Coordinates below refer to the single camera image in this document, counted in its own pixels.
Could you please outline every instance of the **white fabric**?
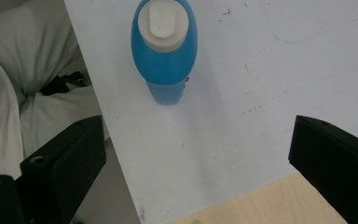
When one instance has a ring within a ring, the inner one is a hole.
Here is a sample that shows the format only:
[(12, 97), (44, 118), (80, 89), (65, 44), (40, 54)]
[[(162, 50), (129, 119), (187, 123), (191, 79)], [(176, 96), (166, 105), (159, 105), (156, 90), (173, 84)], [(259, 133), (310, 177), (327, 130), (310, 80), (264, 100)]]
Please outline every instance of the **white fabric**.
[(73, 122), (100, 115), (92, 87), (38, 93), (81, 56), (62, 0), (35, 0), (0, 13), (0, 174)]

